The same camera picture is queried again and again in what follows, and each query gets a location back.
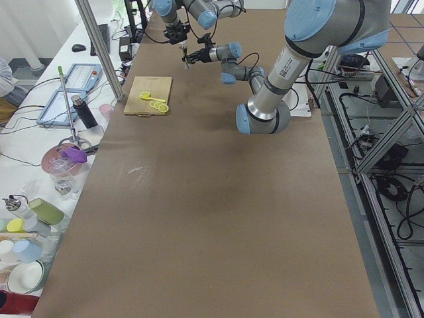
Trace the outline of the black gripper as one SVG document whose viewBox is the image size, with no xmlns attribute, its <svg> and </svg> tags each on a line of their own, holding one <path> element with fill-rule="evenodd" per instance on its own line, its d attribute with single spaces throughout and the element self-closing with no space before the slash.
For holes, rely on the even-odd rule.
<svg viewBox="0 0 424 318">
<path fill-rule="evenodd" d="M 177 44 L 187 40 L 187 34 L 190 32 L 189 23 L 181 21 L 175 26 L 166 26 L 164 36 L 169 40 L 170 44 Z"/>
<path fill-rule="evenodd" d="M 195 64 L 197 61 L 208 63 L 217 61 L 217 47 L 212 41 L 211 36 L 202 36 L 197 40 L 198 44 L 203 44 L 204 48 L 201 50 L 184 54 L 183 62 L 186 64 Z"/>
</svg>

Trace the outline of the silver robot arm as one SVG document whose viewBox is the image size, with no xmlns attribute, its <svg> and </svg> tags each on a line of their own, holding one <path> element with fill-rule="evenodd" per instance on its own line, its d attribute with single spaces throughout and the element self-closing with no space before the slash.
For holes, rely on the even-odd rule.
<svg viewBox="0 0 424 318">
<path fill-rule="evenodd" d="M 170 44 L 178 44 L 187 40 L 190 31 L 189 23 L 181 22 L 178 10 L 182 7 L 204 29 L 209 30 L 222 18 L 237 17 L 244 10 L 244 1 L 153 1 L 154 10 L 161 17 L 166 30 L 164 36 Z"/>
<path fill-rule="evenodd" d="M 390 1 L 292 1 L 284 21 L 286 45 L 274 68 L 242 68 L 236 64 L 241 47 L 237 43 L 213 46 L 184 56 L 194 64 L 220 61 L 221 79 L 230 84 L 248 81 L 253 96 L 236 110 L 237 129 L 242 134 L 274 134 L 285 129 L 290 110 L 284 96 L 310 62 L 328 46 L 341 54 L 367 52 L 383 46 L 389 34 Z"/>
</svg>

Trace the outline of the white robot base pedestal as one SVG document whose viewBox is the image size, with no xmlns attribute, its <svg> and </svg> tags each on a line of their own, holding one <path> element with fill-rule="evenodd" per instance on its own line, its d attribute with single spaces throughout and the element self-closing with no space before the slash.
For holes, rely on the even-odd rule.
<svg viewBox="0 0 424 318">
<path fill-rule="evenodd" d="M 294 84 L 290 91 L 283 97 L 292 117 L 310 117 L 309 92 L 306 85 Z"/>
</svg>

